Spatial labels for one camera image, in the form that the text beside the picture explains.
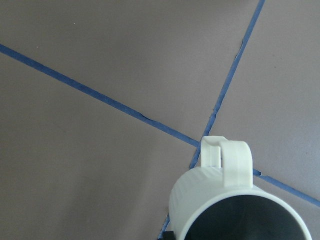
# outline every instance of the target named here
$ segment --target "floor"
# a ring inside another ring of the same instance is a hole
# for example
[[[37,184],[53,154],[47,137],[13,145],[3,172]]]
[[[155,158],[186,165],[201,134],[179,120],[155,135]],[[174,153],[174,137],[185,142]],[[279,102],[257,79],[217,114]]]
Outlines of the floor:
[[[319,1],[1,6],[1,239],[157,239],[204,135],[320,239]]]

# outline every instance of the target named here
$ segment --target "blue tape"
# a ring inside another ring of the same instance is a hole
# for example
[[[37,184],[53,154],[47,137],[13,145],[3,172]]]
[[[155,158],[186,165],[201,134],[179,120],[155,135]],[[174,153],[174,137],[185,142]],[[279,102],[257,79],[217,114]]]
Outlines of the blue tape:
[[[169,214],[168,214],[168,215],[166,216],[166,219],[165,219],[165,221],[164,221],[164,224],[163,224],[163,226],[162,226],[162,229],[161,229],[161,231],[160,231],[160,234],[159,234],[158,237],[157,237],[158,240],[162,239],[163,232],[166,231],[169,223],[170,223],[170,217],[169,217]]]
[[[93,90],[91,89],[90,87],[88,86],[85,86],[47,66],[44,66],[42,65],[41,63],[35,61],[35,60],[32,60],[31,58],[27,57],[27,56],[24,56],[2,44],[0,44],[0,52],[13,58],[13,59],[16,59],[18,60],[19,62],[25,64],[25,65],[28,65],[50,77],[53,77],[54,79],[57,79],[59,80],[60,82],[64,83],[64,84],[67,84],[69,85],[70,87],[74,88],[74,89],[77,89],[95,99],[98,99],[126,114],[129,114],[130,116],[136,118],[136,119],[139,119],[141,120],[142,122],[146,123],[146,124],[149,124],[171,136],[174,136],[176,137],[177,139],[180,139],[192,146],[195,146],[197,147],[199,145],[199,142],[197,140],[194,140],[192,139],[191,137],[169,127],[169,126],[166,126],[164,124],[162,124],[161,122],[158,122],[158,121],[155,121],[155,120],[152,120],[152,119],[149,119],[147,117],[145,117],[144,115],[142,115],[140,112],[106,96],[106,95],[103,95],[102,93],[96,91],[96,90]]]
[[[289,193],[291,193],[291,194],[293,194],[293,195],[295,195],[295,196],[297,196],[297,197],[299,197],[299,198],[301,198],[303,200],[306,200],[311,204],[314,204],[314,205],[320,207],[320,201],[319,200],[317,200],[314,197],[309,196],[309,195],[307,195],[307,194],[305,194],[305,193],[303,193],[303,192],[301,192],[301,191],[299,191],[299,190],[297,190],[297,189],[295,189],[295,188],[293,188],[293,187],[291,187],[291,186],[289,186],[287,184],[284,184],[283,182],[280,182],[280,181],[274,179],[271,176],[259,175],[257,177],[260,178],[260,179],[263,179],[266,182],[268,182],[268,183],[270,183],[270,184],[272,184],[272,185],[274,185],[274,186],[276,186],[276,187],[278,187],[278,188],[280,188],[282,190],[285,190],[285,191],[287,191],[287,192],[289,192]]]
[[[233,63],[230,67],[230,70],[229,70],[229,73],[228,75],[226,76],[226,79],[224,81],[224,84],[222,86],[222,89],[220,91],[220,94],[219,94],[219,97],[218,99],[216,100],[216,103],[215,103],[215,106],[213,108],[213,112],[212,114],[210,115],[209,117],[209,121],[207,123],[207,125],[205,126],[205,129],[203,131],[203,135],[202,136],[208,136],[209,135],[209,132],[210,130],[212,129],[215,121],[216,121],[216,118],[217,118],[217,113],[219,112],[220,108],[221,108],[221,105],[222,105],[222,102],[227,94],[227,91],[228,91],[228,88],[230,86],[230,83],[232,81],[232,78],[234,77],[234,74],[237,70],[237,67],[238,67],[238,64],[239,64],[239,61],[242,57],[242,54],[247,46],[247,43],[249,41],[249,38],[251,36],[251,33],[255,27],[255,24],[257,22],[257,19],[259,17],[259,14],[262,10],[262,7],[264,6],[264,3],[265,3],[265,0],[260,0],[258,5],[256,6],[255,8],[255,11],[253,13],[253,16],[251,18],[251,21],[248,25],[248,28],[246,29],[246,32],[244,34],[244,37],[243,37],[243,40],[242,40],[242,44],[241,44],[241,47],[239,49],[239,52],[237,53],[237,55],[235,56],[234,60],[233,60]],[[192,169],[195,167],[195,165],[197,164],[198,162],[198,159],[199,159],[199,155],[200,155],[200,145],[197,146],[197,149],[196,149],[196,154],[193,156],[192,160],[191,160],[191,163],[189,165],[189,169]]]

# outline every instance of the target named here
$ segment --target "mug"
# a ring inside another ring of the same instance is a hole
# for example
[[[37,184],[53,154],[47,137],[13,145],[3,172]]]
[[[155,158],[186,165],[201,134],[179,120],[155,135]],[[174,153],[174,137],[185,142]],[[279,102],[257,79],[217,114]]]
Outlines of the mug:
[[[204,136],[201,163],[183,174],[169,198],[176,240],[311,240],[298,213],[253,185],[244,141]]]

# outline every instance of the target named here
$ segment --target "white handle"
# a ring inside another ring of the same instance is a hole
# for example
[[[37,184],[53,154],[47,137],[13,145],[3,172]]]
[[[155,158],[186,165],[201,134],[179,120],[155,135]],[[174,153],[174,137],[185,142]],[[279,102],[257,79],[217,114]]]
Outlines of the white handle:
[[[244,141],[223,136],[204,136],[201,140],[201,167],[223,168],[223,186],[253,186],[252,155]]]

